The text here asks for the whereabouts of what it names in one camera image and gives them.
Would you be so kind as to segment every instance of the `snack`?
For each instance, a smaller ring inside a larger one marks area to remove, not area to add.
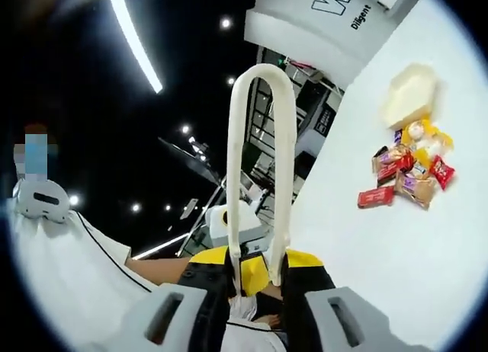
[[[434,197],[434,181],[429,179],[409,178],[398,171],[396,173],[395,191],[428,209]]]
[[[376,173],[376,164],[375,164],[375,158],[380,156],[381,154],[384,154],[385,152],[388,151],[388,146],[383,146],[381,149],[379,149],[376,154],[373,155],[373,158],[371,159],[371,165],[373,167],[373,173]]]
[[[408,146],[413,152],[422,148],[427,149],[431,160],[435,155],[442,155],[442,153],[454,147],[452,138],[433,126],[429,118],[414,121],[405,127],[402,131],[400,142]],[[430,153],[431,150],[437,151],[437,153],[433,155]]]
[[[420,164],[419,162],[416,162],[413,165],[410,173],[407,173],[407,176],[408,177],[414,177],[417,179],[426,179],[429,177],[429,170],[426,167],[424,167],[422,164]]]
[[[373,173],[378,172],[384,165],[399,160],[407,153],[410,154],[410,150],[405,145],[397,145],[391,149],[388,149],[387,152],[384,152],[379,156],[373,157]]]
[[[413,158],[424,168],[430,168],[431,160],[429,153],[425,148],[418,149],[413,152]]]
[[[395,178],[397,171],[408,172],[412,170],[415,159],[407,152],[401,159],[382,167],[378,172],[377,186],[381,186]]]
[[[399,145],[402,142],[402,130],[395,131],[393,141],[395,142],[395,145]]]
[[[429,170],[437,182],[441,185],[442,190],[445,190],[448,183],[454,176],[455,169],[446,165],[440,156],[436,156]]]
[[[358,207],[365,209],[380,205],[390,206],[393,203],[394,186],[375,188],[358,195]]]

